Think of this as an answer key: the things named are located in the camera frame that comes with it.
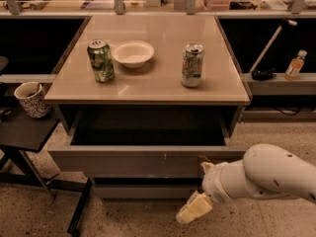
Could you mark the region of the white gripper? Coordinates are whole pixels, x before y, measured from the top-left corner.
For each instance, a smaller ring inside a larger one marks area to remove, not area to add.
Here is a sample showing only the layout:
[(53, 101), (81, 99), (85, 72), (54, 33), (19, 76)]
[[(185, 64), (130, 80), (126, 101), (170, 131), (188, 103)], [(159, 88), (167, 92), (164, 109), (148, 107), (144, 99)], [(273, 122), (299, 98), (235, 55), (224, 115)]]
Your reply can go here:
[(200, 194), (195, 191), (191, 194), (187, 203), (176, 215), (179, 223), (187, 224), (209, 213), (213, 209), (213, 202), (225, 203), (230, 200), (230, 196), (221, 183), (221, 172), (225, 165), (227, 162), (220, 164), (201, 163), (204, 171), (201, 186), (204, 193)]

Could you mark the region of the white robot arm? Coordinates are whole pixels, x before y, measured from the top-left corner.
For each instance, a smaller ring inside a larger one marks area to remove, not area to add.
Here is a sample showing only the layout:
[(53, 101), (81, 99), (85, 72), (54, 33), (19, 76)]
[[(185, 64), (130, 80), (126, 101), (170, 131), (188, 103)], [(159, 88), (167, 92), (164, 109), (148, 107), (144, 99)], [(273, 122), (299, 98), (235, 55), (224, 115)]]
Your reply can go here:
[(271, 144), (250, 147), (235, 162), (201, 164), (201, 192), (194, 192), (176, 215), (187, 224), (209, 213), (217, 202), (303, 198), (316, 203), (316, 166)]

